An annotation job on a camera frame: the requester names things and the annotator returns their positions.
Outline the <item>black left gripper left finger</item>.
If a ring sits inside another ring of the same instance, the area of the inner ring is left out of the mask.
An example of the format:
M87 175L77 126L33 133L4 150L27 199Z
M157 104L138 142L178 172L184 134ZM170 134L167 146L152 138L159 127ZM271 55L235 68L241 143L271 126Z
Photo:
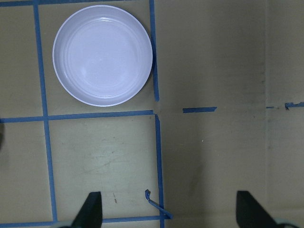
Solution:
M102 226L101 192L90 192L73 220L72 228L100 228Z

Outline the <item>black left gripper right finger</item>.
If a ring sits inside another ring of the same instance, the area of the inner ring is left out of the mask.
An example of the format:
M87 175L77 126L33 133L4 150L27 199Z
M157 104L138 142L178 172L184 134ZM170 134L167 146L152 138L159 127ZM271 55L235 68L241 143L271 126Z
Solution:
M236 221L240 228L278 228L279 225L249 191L237 191Z

